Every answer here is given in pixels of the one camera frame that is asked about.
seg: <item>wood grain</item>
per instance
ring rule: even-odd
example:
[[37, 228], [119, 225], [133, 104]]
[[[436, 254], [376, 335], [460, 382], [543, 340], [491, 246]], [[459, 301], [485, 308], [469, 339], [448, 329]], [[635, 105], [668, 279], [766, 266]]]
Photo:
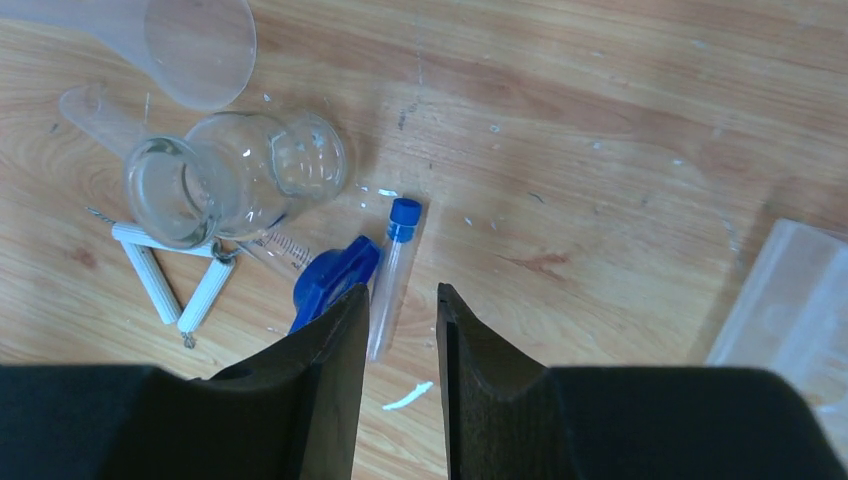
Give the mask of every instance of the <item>wood grain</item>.
[[[438, 385], [380, 408], [438, 382], [439, 281], [543, 364], [698, 364], [776, 218], [848, 224], [843, 3], [251, 5], [259, 59], [233, 108], [311, 108], [358, 162], [298, 228], [338, 247], [381, 237], [379, 188], [428, 204], [393, 348], [367, 367], [354, 478], [445, 477]], [[76, 32], [0, 22], [0, 64], [0, 361], [207, 376], [287, 331], [290, 283], [245, 259], [182, 347], [84, 209], [130, 220], [118, 159], [57, 99], [106, 80], [139, 117], [150, 92], [155, 129], [201, 113]], [[185, 301], [204, 262], [160, 259]]]

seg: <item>plastic beaker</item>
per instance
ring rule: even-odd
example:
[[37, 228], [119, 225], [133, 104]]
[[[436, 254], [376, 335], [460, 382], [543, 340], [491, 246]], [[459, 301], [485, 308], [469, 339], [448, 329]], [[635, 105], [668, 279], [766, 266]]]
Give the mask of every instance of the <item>plastic beaker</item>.
[[87, 32], [195, 110], [232, 102], [256, 62], [246, 0], [0, 0], [0, 17]]
[[181, 138], [146, 132], [104, 92], [102, 85], [73, 88], [59, 109], [124, 159], [130, 209], [168, 247], [258, 238], [344, 186], [342, 142], [314, 113], [216, 113]]

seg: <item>plastic measuring cup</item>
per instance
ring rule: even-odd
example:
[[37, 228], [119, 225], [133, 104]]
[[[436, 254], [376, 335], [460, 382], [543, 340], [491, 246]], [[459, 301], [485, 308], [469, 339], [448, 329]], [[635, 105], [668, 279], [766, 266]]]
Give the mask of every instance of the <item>plastic measuring cup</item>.
[[232, 102], [256, 62], [246, 0], [0, 0], [0, 17], [87, 32], [195, 110]]
[[133, 216], [170, 248], [259, 238], [335, 197], [347, 176], [335, 130], [307, 111], [213, 114], [180, 138], [147, 132], [102, 85], [65, 92], [59, 108], [124, 158]]

